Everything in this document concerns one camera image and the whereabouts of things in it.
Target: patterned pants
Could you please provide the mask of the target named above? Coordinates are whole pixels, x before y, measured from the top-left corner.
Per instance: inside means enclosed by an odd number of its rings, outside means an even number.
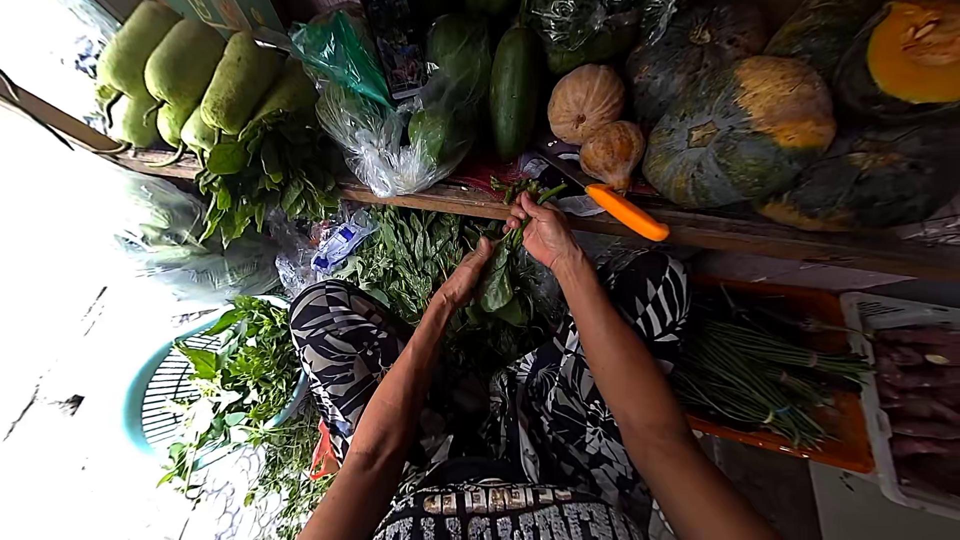
[[[683,266],[667,255],[643,252],[604,284],[651,354],[671,357],[689,305]],[[334,280],[304,290],[290,315],[303,368],[342,463],[364,406],[412,330],[363,291]],[[444,424],[430,406],[428,398],[418,437],[427,460],[438,448],[427,443],[429,435]],[[649,493],[593,382],[569,314],[552,341],[493,377],[490,406],[485,438],[491,457],[509,461],[531,482],[602,497],[645,527]]]

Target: woman's right hand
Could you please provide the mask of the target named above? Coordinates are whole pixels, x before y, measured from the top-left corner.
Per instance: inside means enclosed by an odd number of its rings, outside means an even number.
[[[523,230],[523,247],[536,260],[557,273],[565,265],[584,258],[563,212],[550,203],[538,205],[526,191],[520,193],[517,200],[518,204],[514,203],[510,208],[511,215],[503,227],[504,233],[519,228],[529,216],[530,222]]]

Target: hand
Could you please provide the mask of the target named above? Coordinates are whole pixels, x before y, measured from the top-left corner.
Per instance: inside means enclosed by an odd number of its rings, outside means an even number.
[[[504,233],[519,228],[529,216],[530,222],[523,230],[523,247],[536,260],[556,273],[565,264],[583,258],[584,252],[573,237],[563,212],[550,203],[539,206],[526,191],[520,193],[518,200],[519,204],[510,208],[511,215],[503,227]]]
[[[470,252],[460,261],[456,270],[440,285],[434,298],[442,299],[453,307],[463,307],[469,302],[471,289],[477,285],[484,264],[493,255],[493,245],[489,238],[480,238],[476,251]]]

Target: forearm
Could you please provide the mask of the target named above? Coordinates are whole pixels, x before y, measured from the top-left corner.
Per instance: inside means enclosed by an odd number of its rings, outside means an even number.
[[[437,297],[364,408],[336,480],[299,540],[363,539],[386,513],[453,306]]]
[[[427,307],[410,341],[367,403],[350,443],[351,454],[378,459],[400,454],[402,465],[453,309],[441,297]]]
[[[593,379],[620,426],[631,459],[643,473],[650,452],[690,442],[686,419],[660,367],[613,307],[592,263],[586,257],[573,260],[557,269],[557,279]]]
[[[666,377],[613,308],[592,264],[557,271],[600,394],[623,444],[678,536],[687,540],[777,535],[711,463],[690,432]]]

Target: orange knife handle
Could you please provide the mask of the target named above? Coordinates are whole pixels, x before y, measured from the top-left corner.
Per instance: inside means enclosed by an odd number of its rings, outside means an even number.
[[[670,235],[669,227],[658,222],[647,212],[637,208],[635,204],[613,191],[613,188],[609,185],[590,184],[585,187],[585,191],[590,198],[606,209],[620,223],[644,238],[662,242]]]

